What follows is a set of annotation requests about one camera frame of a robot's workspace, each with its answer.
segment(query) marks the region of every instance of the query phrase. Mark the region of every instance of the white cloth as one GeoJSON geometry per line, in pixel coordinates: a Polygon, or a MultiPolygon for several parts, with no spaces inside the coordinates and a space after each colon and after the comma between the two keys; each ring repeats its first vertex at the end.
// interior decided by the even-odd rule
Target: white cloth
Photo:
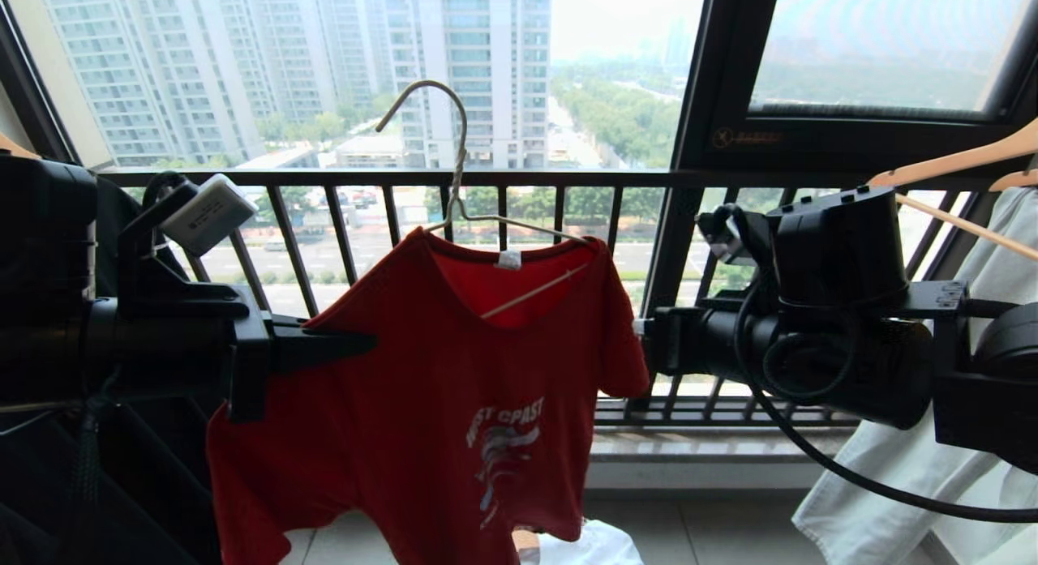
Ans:
{"type": "Polygon", "coordinates": [[[586,520],[572,543],[538,535],[540,550],[525,550],[521,565],[644,565],[630,535],[601,520],[586,520]]]}
{"type": "MultiPolygon", "coordinates": [[[[995,203],[989,227],[1038,247],[1038,190],[1015,188],[1003,192],[995,203]]],[[[956,279],[968,280],[971,295],[976,298],[1015,303],[1038,301],[1038,262],[983,239],[977,240],[956,279]]],[[[972,346],[976,346],[987,323],[971,321],[972,346]]],[[[939,445],[934,442],[933,435],[930,411],[907,431],[863,422],[836,459],[882,483],[946,502],[959,500],[995,466],[1006,467],[991,454],[939,445]]],[[[1001,482],[1001,493],[992,495],[995,497],[976,504],[983,502],[991,508],[1036,507],[1038,478],[1009,467],[1001,482]]],[[[825,473],[793,515],[793,523],[818,545],[829,565],[893,565],[905,559],[938,517],[872,494],[825,473]]],[[[975,545],[983,545],[971,548],[976,560],[992,558],[1012,535],[1027,538],[1028,534],[1026,524],[1010,526],[1009,530],[1003,526],[993,535],[981,534],[980,527],[974,529],[977,538],[971,539],[975,545]]],[[[1026,560],[998,563],[1038,565],[1038,551],[1032,546],[1026,560]]]]}

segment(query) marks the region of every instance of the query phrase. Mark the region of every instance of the black fabric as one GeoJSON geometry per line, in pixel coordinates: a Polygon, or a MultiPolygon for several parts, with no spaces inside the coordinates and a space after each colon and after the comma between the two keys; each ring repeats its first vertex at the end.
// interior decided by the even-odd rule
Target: black fabric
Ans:
{"type": "MultiPolygon", "coordinates": [[[[97,295],[117,295],[116,241],[140,206],[99,180],[97,295]]],[[[158,258],[184,275],[168,248],[158,258]]],[[[217,400],[119,407],[101,424],[97,538],[83,563],[219,563],[206,462],[206,423],[217,400]]],[[[0,429],[27,419],[0,415],[0,429]]],[[[51,565],[66,530],[79,418],[66,412],[0,437],[0,557],[51,565]]]]}

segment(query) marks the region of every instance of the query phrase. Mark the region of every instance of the t-shirt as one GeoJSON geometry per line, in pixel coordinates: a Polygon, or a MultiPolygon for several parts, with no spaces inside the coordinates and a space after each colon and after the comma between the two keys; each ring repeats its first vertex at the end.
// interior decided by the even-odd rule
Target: t-shirt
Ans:
{"type": "Polygon", "coordinates": [[[417,228],[309,321],[378,346],[271,377],[262,422],[215,414],[224,562],[277,563],[285,531],[348,510],[402,565],[517,565],[517,527],[579,538],[598,392],[649,387],[608,247],[586,240],[523,251],[509,269],[417,228]]]}

